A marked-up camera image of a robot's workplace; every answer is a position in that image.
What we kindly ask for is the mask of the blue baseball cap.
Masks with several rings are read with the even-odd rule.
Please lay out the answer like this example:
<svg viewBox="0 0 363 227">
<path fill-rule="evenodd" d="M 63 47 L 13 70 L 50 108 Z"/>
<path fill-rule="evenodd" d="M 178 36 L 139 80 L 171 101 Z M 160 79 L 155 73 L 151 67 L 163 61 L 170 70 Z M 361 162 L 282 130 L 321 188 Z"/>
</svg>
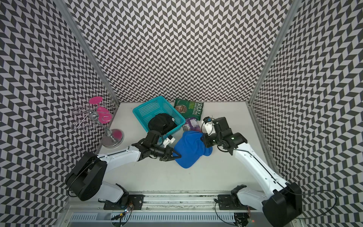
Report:
<svg viewBox="0 0 363 227">
<path fill-rule="evenodd" d="M 210 156 L 213 148 L 206 148 L 201 138 L 202 132 L 185 131 L 181 139 L 177 142 L 174 150 L 181 155 L 176 162 L 184 169 L 190 168 L 202 156 Z"/>
</svg>

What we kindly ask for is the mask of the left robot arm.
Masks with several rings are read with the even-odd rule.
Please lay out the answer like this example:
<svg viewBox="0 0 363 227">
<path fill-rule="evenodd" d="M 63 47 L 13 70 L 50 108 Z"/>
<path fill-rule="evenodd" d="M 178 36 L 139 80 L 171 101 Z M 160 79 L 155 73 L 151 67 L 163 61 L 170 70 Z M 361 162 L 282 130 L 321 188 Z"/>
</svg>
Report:
<svg viewBox="0 0 363 227">
<path fill-rule="evenodd" d="M 168 162 L 182 157 L 168 145 L 159 146 L 157 143 L 160 137 L 159 132 L 149 131 L 145 138 L 126 149 L 103 155 L 86 153 L 67 174 L 65 183 L 68 189 L 81 201 L 120 203 L 127 197 L 128 192 L 119 184 L 104 181 L 105 174 L 146 158 L 159 158 L 160 161 Z"/>
</svg>

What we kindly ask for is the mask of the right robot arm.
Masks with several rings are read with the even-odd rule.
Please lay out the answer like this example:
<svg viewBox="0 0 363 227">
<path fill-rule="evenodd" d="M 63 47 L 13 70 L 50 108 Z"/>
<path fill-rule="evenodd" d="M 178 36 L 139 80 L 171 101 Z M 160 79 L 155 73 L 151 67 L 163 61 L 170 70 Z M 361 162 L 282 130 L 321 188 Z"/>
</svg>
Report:
<svg viewBox="0 0 363 227">
<path fill-rule="evenodd" d="M 260 185 L 258 192 L 240 185 L 231 191 L 235 204 L 262 212 L 273 227 L 283 227 L 303 213 L 302 190 L 288 183 L 265 163 L 240 133 L 233 133 L 225 117 L 203 119 L 206 131 L 201 141 L 206 148 L 221 147 L 223 152 L 239 160 Z"/>
</svg>

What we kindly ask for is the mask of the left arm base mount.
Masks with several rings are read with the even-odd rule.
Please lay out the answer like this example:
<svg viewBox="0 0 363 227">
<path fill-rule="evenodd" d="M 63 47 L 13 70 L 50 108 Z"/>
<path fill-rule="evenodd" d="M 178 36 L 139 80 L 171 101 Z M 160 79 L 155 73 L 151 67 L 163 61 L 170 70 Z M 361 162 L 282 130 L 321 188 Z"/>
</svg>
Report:
<svg viewBox="0 0 363 227">
<path fill-rule="evenodd" d="M 130 194 L 120 184 L 116 183 L 122 191 L 123 195 L 117 202 L 106 201 L 104 204 L 104 210 L 125 210 L 128 207 L 132 210 L 141 210 L 145 196 L 143 194 Z"/>
</svg>

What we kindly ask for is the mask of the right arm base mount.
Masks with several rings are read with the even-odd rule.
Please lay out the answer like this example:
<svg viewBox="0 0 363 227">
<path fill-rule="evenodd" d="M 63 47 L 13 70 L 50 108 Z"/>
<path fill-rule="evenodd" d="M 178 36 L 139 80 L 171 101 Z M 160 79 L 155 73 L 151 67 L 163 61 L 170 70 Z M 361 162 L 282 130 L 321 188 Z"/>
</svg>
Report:
<svg viewBox="0 0 363 227">
<path fill-rule="evenodd" d="M 237 193 L 246 188 L 247 186 L 244 184 L 236 186 L 229 194 L 219 194 L 217 196 L 218 207 L 222 211 L 230 211 L 230 210 L 238 210 L 238 211 L 247 211 L 247 206 L 241 204 L 240 200 L 237 197 Z"/>
</svg>

